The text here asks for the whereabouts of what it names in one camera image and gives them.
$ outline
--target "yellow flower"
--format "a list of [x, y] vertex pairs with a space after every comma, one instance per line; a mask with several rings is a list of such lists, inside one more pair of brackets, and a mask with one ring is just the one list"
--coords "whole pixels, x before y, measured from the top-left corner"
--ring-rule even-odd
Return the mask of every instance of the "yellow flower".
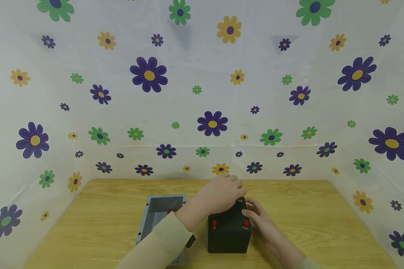
[[49, 217], [49, 211], [45, 211], [41, 216], [40, 216], [40, 221], [45, 221]]
[[21, 72], [21, 70], [17, 69], [15, 71], [12, 70], [11, 73], [11, 79], [14, 81], [15, 85], [22, 87], [28, 84], [27, 81], [30, 81], [30, 78], [27, 77], [27, 72]]
[[76, 133], [69, 133], [69, 134], [68, 134], [68, 138], [69, 138], [69, 139], [77, 139], [77, 138], [78, 138], [78, 135], [77, 135]]
[[217, 166], [212, 167], [212, 172], [218, 176], [222, 173], [228, 173], [229, 167], [226, 164], [217, 164]]
[[239, 71], [235, 70], [235, 73], [230, 74], [230, 77], [230, 82], [233, 82], [234, 85], [236, 85], [237, 83], [239, 85], [242, 81], [244, 81], [245, 74], [242, 73], [241, 69], [239, 69]]
[[70, 192], [78, 190], [78, 187], [81, 186], [81, 180], [82, 176], [79, 174], [79, 172], [73, 173], [73, 176], [69, 178], [68, 184], [68, 189], [70, 189]]
[[117, 45], [117, 43], [114, 41], [115, 37], [111, 36], [109, 32], [106, 32], [106, 34], [104, 32], [100, 32], [97, 39], [100, 41], [99, 45], [105, 47], [106, 50], [114, 49], [114, 46]]
[[371, 210], [374, 209], [373, 205], [371, 204], [373, 200], [367, 197], [367, 194], [365, 192], [356, 191], [356, 194], [353, 195], [353, 198], [355, 199], [355, 206], [359, 207], [359, 210], [361, 212], [365, 211], [369, 214]]
[[231, 42], [235, 43], [235, 38], [241, 36], [241, 22], [237, 22], [238, 18], [233, 16], [232, 19], [229, 19], [229, 16], [225, 16], [223, 18], [223, 22], [219, 22], [217, 24], [217, 28], [220, 31], [217, 32], [217, 37], [223, 38], [223, 43]]
[[337, 34], [335, 38], [331, 39], [331, 43], [329, 45], [329, 48], [331, 48], [331, 51], [339, 51], [340, 48], [344, 47], [344, 43], [346, 42], [346, 37], [344, 37], [344, 34]]

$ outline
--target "purple flower with yellow center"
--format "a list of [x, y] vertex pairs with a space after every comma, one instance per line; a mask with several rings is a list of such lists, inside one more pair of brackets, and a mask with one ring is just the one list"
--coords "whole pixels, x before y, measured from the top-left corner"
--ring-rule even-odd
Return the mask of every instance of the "purple flower with yellow center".
[[139, 67], [136, 65], [132, 65], [130, 67], [130, 71], [132, 74], [137, 75], [133, 78], [133, 84], [140, 85], [142, 84], [142, 90], [148, 93], [151, 91], [151, 88], [156, 93], [159, 93], [162, 88], [161, 85], [168, 84], [168, 79], [166, 77], [161, 76], [166, 73], [166, 67], [164, 65], [157, 66], [157, 59], [151, 57], [148, 59], [148, 63], [142, 57], [138, 57], [136, 59]]
[[198, 122], [201, 124], [198, 126], [198, 131], [205, 131], [206, 136], [210, 136], [212, 133], [215, 136], [220, 135], [220, 131], [226, 131], [227, 123], [226, 117], [221, 117], [221, 112], [217, 111], [214, 116], [210, 111], [205, 112], [205, 117], [200, 117]]
[[296, 90], [290, 92], [292, 96], [289, 98], [289, 101], [293, 101], [294, 105], [303, 105], [304, 101], [310, 99], [310, 92], [311, 90], [309, 90], [308, 86], [304, 89], [301, 86], [298, 86], [296, 87]]
[[46, 143], [49, 137], [46, 133], [43, 133], [42, 125], [38, 125], [36, 128], [33, 122], [29, 122], [28, 130], [21, 128], [18, 133], [23, 139], [16, 142], [16, 148], [25, 148], [22, 154], [24, 158], [30, 158], [33, 152], [35, 158], [40, 158], [42, 156], [42, 150], [46, 152], [49, 150], [49, 145]]
[[378, 145], [375, 151], [379, 154], [386, 152], [388, 160], [393, 161], [397, 155], [404, 160], [404, 132], [397, 135], [397, 130], [387, 127], [385, 133], [380, 130], [374, 130], [373, 135], [376, 138], [370, 138], [370, 144]]
[[345, 76], [338, 79], [338, 84], [344, 84], [343, 91], [348, 91], [353, 86], [353, 90], [357, 91], [361, 88], [361, 83], [368, 83], [371, 80], [369, 73], [376, 70], [376, 65], [371, 65], [373, 57], [368, 57], [364, 63], [362, 58], [358, 57], [353, 61], [353, 66], [347, 65], [341, 70]]

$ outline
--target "flower print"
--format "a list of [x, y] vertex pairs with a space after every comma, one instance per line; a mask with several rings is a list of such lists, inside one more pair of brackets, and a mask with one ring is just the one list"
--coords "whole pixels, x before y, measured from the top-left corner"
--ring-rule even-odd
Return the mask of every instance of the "flower print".
[[281, 141], [282, 133], [278, 132], [278, 129], [272, 130], [268, 129], [266, 133], [262, 133], [262, 138], [260, 139], [261, 142], [264, 142], [264, 145], [275, 145], [275, 143], [278, 143]]
[[217, 32], [218, 38], [223, 38], [223, 43], [231, 42], [235, 43], [237, 37], [241, 36], [241, 22], [238, 22], [238, 18], [233, 16], [231, 19], [229, 16], [223, 18], [223, 22], [217, 24], [217, 28], [220, 30]]
[[389, 238], [392, 239], [391, 246], [393, 248], [398, 249], [398, 255], [403, 257], [404, 256], [404, 234], [401, 235], [399, 232], [393, 231], [393, 235], [390, 234]]
[[206, 157], [209, 155], [209, 148], [207, 147], [199, 147], [196, 149], [196, 155], [199, 155], [199, 157]]
[[111, 96], [109, 96], [109, 91], [108, 90], [103, 90], [102, 85], [95, 85], [93, 84], [93, 88], [90, 90], [90, 93], [93, 94], [93, 99], [94, 100], [99, 100], [99, 103], [103, 105], [105, 103], [106, 105], [108, 104], [108, 101], [111, 101]]
[[39, 185], [42, 185], [42, 188], [45, 189], [45, 187], [49, 188], [49, 186], [54, 183], [54, 178], [55, 174], [52, 172], [52, 170], [46, 170], [42, 175], [39, 176], [40, 181]]
[[316, 154], [320, 154], [319, 157], [327, 157], [329, 154], [332, 154], [335, 152], [335, 148], [337, 148], [337, 145], [335, 145], [335, 142], [332, 142], [329, 144], [329, 142], [326, 142], [324, 146], [319, 147], [319, 151]]
[[289, 85], [289, 83], [292, 83], [292, 75], [286, 75], [282, 78], [281, 82], [283, 83], [283, 85]]
[[307, 25], [310, 21], [313, 26], [319, 25], [320, 17], [327, 18], [331, 15], [329, 6], [334, 5], [335, 0], [300, 0], [303, 6], [296, 12], [296, 17], [302, 18], [302, 25]]
[[380, 46], [386, 46], [386, 44], [389, 44], [389, 40], [391, 40], [390, 34], [384, 35], [384, 37], [380, 39]]
[[278, 48], [279, 48], [281, 51], [286, 51], [288, 48], [290, 48], [290, 41], [289, 41], [289, 39], [283, 39], [283, 40], [280, 42], [280, 45], [278, 46]]
[[177, 155], [176, 148], [173, 148], [170, 144], [167, 144], [166, 146], [164, 144], [161, 144], [159, 148], [156, 148], [157, 155], [162, 156], [163, 159], [169, 158], [172, 159], [173, 156]]
[[152, 167], [148, 167], [147, 164], [144, 165], [138, 165], [138, 167], [135, 167], [136, 173], [140, 174], [141, 176], [150, 176], [151, 174], [153, 174], [153, 168]]
[[294, 105], [303, 105], [304, 101], [310, 99], [310, 92], [311, 90], [309, 90], [308, 86], [304, 89], [301, 86], [298, 86], [296, 87], [296, 90], [290, 92], [292, 96], [289, 98], [289, 101], [293, 101]]
[[95, 166], [97, 170], [102, 171], [102, 173], [110, 173], [112, 171], [111, 166], [105, 162], [97, 162]]
[[58, 22], [60, 17], [65, 22], [70, 22], [70, 14], [75, 12], [72, 5], [68, 3], [68, 0], [39, 0], [37, 3], [37, 9], [42, 12], [49, 12], [49, 17], [54, 22]]
[[247, 165], [247, 172], [250, 174], [257, 174], [258, 171], [262, 170], [262, 166], [263, 165], [261, 165], [260, 162], [251, 163], [250, 165]]
[[353, 61], [353, 67], [346, 65], [341, 73], [345, 76], [338, 79], [338, 85], [344, 84], [343, 91], [348, 91], [353, 86], [353, 90], [357, 91], [361, 88], [361, 83], [368, 83], [371, 80], [369, 73], [376, 70], [377, 65], [370, 65], [373, 62], [373, 57], [368, 57], [364, 63], [362, 58], [358, 57]]
[[173, 6], [169, 6], [169, 11], [171, 14], [169, 15], [169, 18], [171, 20], [175, 20], [175, 24], [179, 25], [180, 23], [182, 25], [186, 25], [187, 20], [190, 20], [190, 6], [186, 6], [185, 0], [181, 0], [178, 2], [178, 0], [174, 0]]
[[139, 128], [130, 128], [127, 133], [129, 134], [129, 138], [132, 138], [133, 140], [140, 140], [144, 137], [144, 135], [142, 134], [143, 131], [139, 130]]
[[154, 34], [151, 37], [151, 43], [154, 44], [154, 46], [162, 46], [163, 44], [163, 37], [160, 36], [160, 34]]
[[76, 84], [78, 83], [82, 83], [84, 80], [82, 78], [82, 76], [80, 76], [78, 73], [73, 73], [72, 76], [70, 76], [70, 78], [72, 79], [73, 82], [75, 82]]
[[73, 175], [69, 178], [68, 189], [70, 192], [76, 192], [78, 187], [81, 186], [82, 176], [79, 172], [74, 172]]
[[30, 77], [27, 76], [27, 72], [21, 72], [19, 69], [15, 71], [12, 70], [11, 74], [11, 79], [14, 81], [14, 84], [19, 85], [20, 87], [27, 85], [27, 81], [30, 81]]
[[353, 195], [353, 199], [355, 199], [355, 206], [359, 207], [360, 212], [366, 212], [367, 214], [371, 213], [371, 210], [374, 210], [373, 199], [367, 197], [365, 192], [356, 191], [356, 194]]
[[106, 132], [103, 132], [102, 128], [94, 128], [91, 127], [91, 131], [88, 131], [88, 134], [91, 135], [91, 140], [95, 140], [97, 144], [104, 144], [107, 145], [108, 142], [111, 142], [111, 139], [109, 139], [109, 135]]
[[289, 167], [284, 168], [283, 173], [286, 176], [296, 176], [296, 174], [299, 174], [301, 172], [301, 169], [302, 167], [300, 167], [299, 164], [291, 164]]
[[202, 92], [202, 88], [199, 86], [199, 85], [195, 85], [194, 87], [193, 87], [193, 93], [195, 93], [195, 94], [200, 94]]
[[347, 39], [344, 37], [344, 34], [336, 34], [335, 38], [331, 39], [329, 48], [331, 48], [331, 51], [339, 51], [339, 49], [344, 47], [346, 40]]
[[375, 151], [379, 154], [386, 152], [388, 160], [393, 161], [396, 156], [404, 160], [404, 133], [397, 135], [397, 130], [392, 127], [387, 127], [385, 133], [380, 130], [374, 130], [373, 135], [376, 138], [370, 138], [368, 141], [375, 147]]
[[214, 116], [210, 111], [205, 112], [205, 117], [198, 118], [198, 123], [201, 125], [198, 126], [198, 131], [205, 131], [206, 136], [210, 136], [212, 133], [215, 136], [220, 135], [220, 131], [226, 131], [228, 119], [226, 117], [221, 117], [221, 112], [217, 111], [214, 113]]
[[222, 173], [228, 173], [229, 167], [226, 164], [217, 164], [216, 166], [212, 167], [212, 172], [218, 176]]
[[142, 84], [143, 91], [148, 93], [153, 88], [156, 93], [159, 93], [162, 90], [159, 84], [168, 84], [168, 79], [161, 76], [166, 73], [166, 67], [164, 65], [157, 66], [156, 58], [150, 57], [147, 63], [144, 58], [138, 57], [136, 62], [139, 67], [136, 65], [130, 67], [131, 73], [137, 75], [133, 78], [133, 84]]
[[302, 135], [301, 137], [303, 137], [304, 139], [311, 139], [313, 136], [316, 135], [317, 129], [316, 127], [307, 127], [306, 130], [302, 131]]
[[21, 128], [18, 133], [23, 139], [16, 142], [16, 148], [25, 148], [22, 154], [24, 158], [30, 158], [33, 152], [35, 158], [40, 158], [42, 156], [42, 150], [46, 152], [49, 150], [49, 145], [46, 143], [49, 137], [46, 133], [43, 133], [42, 125], [38, 125], [36, 128], [33, 122], [29, 122], [28, 130]]
[[235, 70], [235, 73], [230, 74], [230, 82], [233, 82], [234, 85], [238, 83], [238, 85], [241, 84], [241, 82], [244, 81], [245, 73], [242, 73], [242, 70]]
[[0, 238], [4, 234], [8, 236], [12, 233], [12, 227], [16, 227], [21, 223], [19, 217], [22, 215], [22, 210], [17, 210], [16, 204], [9, 207], [2, 207], [0, 210]]
[[109, 32], [100, 32], [100, 35], [97, 36], [97, 39], [99, 40], [99, 45], [104, 47], [106, 50], [112, 50], [117, 45], [117, 43], [115, 42], [115, 37], [112, 36]]
[[388, 104], [394, 105], [396, 104], [400, 99], [398, 99], [398, 96], [395, 94], [389, 95], [388, 99], [386, 99], [386, 101], [388, 101]]

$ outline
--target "green flower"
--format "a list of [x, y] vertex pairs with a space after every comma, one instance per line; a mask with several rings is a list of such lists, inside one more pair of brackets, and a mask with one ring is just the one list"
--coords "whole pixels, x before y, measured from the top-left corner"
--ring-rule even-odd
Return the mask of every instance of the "green flower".
[[91, 135], [91, 140], [96, 140], [97, 144], [104, 144], [107, 145], [111, 139], [108, 138], [108, 133], [104, 133], [102, 128], [94, 128], [91, 127], [91, 131], [88, 131]]
[[320, 17], [327, 18], [331, 15], [328, 6], [334, 5], [335, 0], [299, 0], [303, 6], [296, 12], [296, 17], [302, 17], [302, 25], [307, 25], [310, 21], [313, 26], [319, 25]]
[[55, 174], [52, 170], [46, 170], [43, 175], [40, 175], [39, 185], [42, 185], [42, 188], [49, 187], [52, 183], [54, 183]]
[[68, 2], [69, 0], [39, 0], [37, 3], [37, 9], [40, 12], [48, 12], [49, 17], [54, 22], [58, 22], [60, 20], [60, 16], [65, 20], [65, 22], [70, 22], [70, 16], [68, 13], [73, 14], [75, 10], [72, 5]]
[[207, 155], [209, 155], [209, 148], [207, 147], [197, 148], [196, 155], [199, 155], [199, 157], [206, 157]]
[[355, 159], [353, 164], [356, 165], [356, 170], [359, 170], [361, 173], [368, 173], [368, 170], [371, 170], [370, 162], [364, 159]]
[[348, 121], [347, 126], [349, 126], [350, 128], [354, 128], [356, 126], [356, 122], [355, 121]]
[[317, 129], [316, 127], [307, 127], [306, 130], [302, 131], [302, 135], [301, 137], [303, 137], [304, 139], [311, 139], [313, 136], [316, 135]]
[[133, 138], [133, 140], [140, 140], [141, 138], [144, 137], [144, 135], [142, 134], [143, 131], [139, 130], [139, 128], [130, 128], [130, 130], [127, 131], [127, 133], [129, 134], [129, 138]]
[[386, 99], [386, 101], [388, 101], [388, 104], [391, 104], [391, 105], [396, 104], [398, 102], [398, 100], [399, 100], [398, 96], [395, 94], [389, 95], [388, 99]]
[[202, 88], [199, 85], [193, 87], [193, 93], [200, 94], [201, 92]]
[[283, 80], [281, 81], [283, 83], [283, 85], [289, 85], [289, 83], [292, 82], [292, 75], [286, 75], [285, 77], [283, 77]]
[[174, 0], [174, 5], [169, 6], [169, 11], [171, 12], [169, 18], [175, 20], [176, 25], [179, 25], [180, 22], [182, 25], [186, 25], [186, 20], [190, 20], [190, 6], [186, 6], [185, 0], [181, 0], [180, 3], [178, 0]]
[[75, 82], [77, 84], [82, 83], [84, 81], [82, 76], [80, 76], [78, 73], [72, 74], [72, 76], [70, 76], [70, 78], [72, 79], [73, 82]]
[[275, 129], [272, 131], [272, 129], [269, 129], [266, 131], [266, 133], [262, 133], [262, 139], [260, 139], [261, 142], [264, 142], [264, 145], [275, 145], [275, 143], [278, 143], [281, 141], [282, 133], [278, 132], [278, 129]]

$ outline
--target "purple flower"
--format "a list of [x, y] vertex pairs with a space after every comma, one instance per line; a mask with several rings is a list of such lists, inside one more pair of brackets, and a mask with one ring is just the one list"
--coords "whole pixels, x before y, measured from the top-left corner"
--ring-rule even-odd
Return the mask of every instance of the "purple flower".
[[260, 162], [251, 163], [250, 165], [247, 165], [247, 172], [250, 174], [257, 174], [258, 171], [262, 170], [262, 166], [263, 165], [261, 165]]
[[42, 36], [43, 45], [46, 45], [48, 48], [53, 49], [55, 46], [54, 39], [49, 38], [49, 35]]
[[377, 138], [370, 138], [368, 141], [370, 144], [378, 145], [374, 149], [377, 153], [386, 152], [386, 157], [390, 161], [393, 161], [397, 155], [404, 160], [404, 133], [397, 135], [395, 128], [387, 127], [385, 133], [374, 130], [373, 135]]
[[1, 208], [0, 214], [0, 237], [3, 235], [8, 236], [12, 233], [12, 227], [16, 227], [21, 223], [18, 219], [22, 215], [22, 210], [17, 211], [16, 204], [12, 204], [7, 210], [7, 207]]
[[94, 84], [93, 89], [90, 90], [90, 93], [93, 94], [94, 100], [99, 100], [99, 103], [101, 105], [103, 105], [103, 103], [107, 105], [108, 101], [111, 101], [111, 97], [108, 95], [109, 91], [103, 90], [102, 85], [100, 84], [99, 87], [97, 87], [97, 85]]
[[148, 93], [151, 88], [156, 93], [159, 93], [162, 88], [161, 85], [168, 84], [168, 79], [166, 77], [160, 76], [166, 73], [166, 67], [164, 65], [157, 66], [157, 59], [151, 57], [148, 59], [148, 64], [142, 57], [136, 59], [139, 67], [132, 65], [130, 71], [132, 74], [137, 75], [133, 78], [133, 84], [142, 84], [142, 90]]
[[370, 65], [373, 62], [373, 57], [368, 57], [364, 63], [362, 58], [358, 57], [353, 61], [353, 67], [347, 65], [341, 71], [345, 76], [338, 79], [338, 84], [344, 84], [343, 91], [348, 91], [353, 86], [353, 90], [357, 91], [361, 88], [361, 83], [367, 83], [371, 80], [369, 73], [376, 70], [376, 65]]
[[337, 148], [337, 145], [335, 145], [335, 142], [332, 142], [329, 144], [329, 142], [326, 142], [324, 146], [319, 147], [319, 151], [316, 152], [316, 154], [320, 154], [320, 158], [322, 157], [327, 157], [329, 154], [335, 152], [335, 148]]
[[309, 90], [308, 86], [305, 87], [304, 89], [302, 89], [301, 86], [296, 87], [296, 90], [293, 90], [290, 92], [290, 94], [292, 95], [289, 98], [289, 101], [293, 101], [294, 105], [298, 105], [304, 104], [304, 101], [307, 101], [308, 99], [310, 99], [310, 94], [311, 90]]
[[16, 148], [25, 148], [22, 154], [24, 158], [30, 158], [33, 152], [35, 158], [40, 158], [42, 150], [46, 152], [49, 150], [49, 145], [46, 143], [49, 137], [46, 133], [43, 133], [42, 125], [38, 125], [36, 128], [33, 122], [29, 122], [28, 130], [21, 128], [18, 133], [24, 139], [16, 142]]
[[210, 111], [205, 112], [205, 118], [200, 117], [198, 119], [198, 123], [201, 125], [198, 126], [198, 131], [205, 130], [205, 135], [210, 136], [212, 133], [215, 136], [220, 135], [220, 131], [226, 131], [227, 126], [224, 125], [227, 123], [226, 117], [221, 117], [221, 112], [217, 111], [214, 113], [214, 116]]
[[296, 176], [296, 174], [299, 174], [301, 172], [301, 169], [302, 167], [300, 167], [299, 164], [291, 164], [289, 167], [284, 168], [283, 173], [286, 176]]
[[160, 34], [154, 34], [154, 36], [151, 37], [151, 43], [154, 44], [154, 46], [162, 46], [163, 44], [163, 37], [160, 36]]
[[138, 167], [135, 167], [135, 170], [136, 170], [136, 173], [140, 174], [141, 176], [145, 176], [145, 175], [149, 176], [154, 173], [153, 168], [148, 167], [147, 164], [145, 164], [143, 166], [139, 164]]
[[156, 150], [158, 151], [157, 155], [162, 156], [163, 159], [172, 159], [173, 156], [177, 155], [175, 152], [176, 148], [171, 147], [170, 144], [167, 144], [166, 146], [161, 144], [159, 148], [156, 148]]

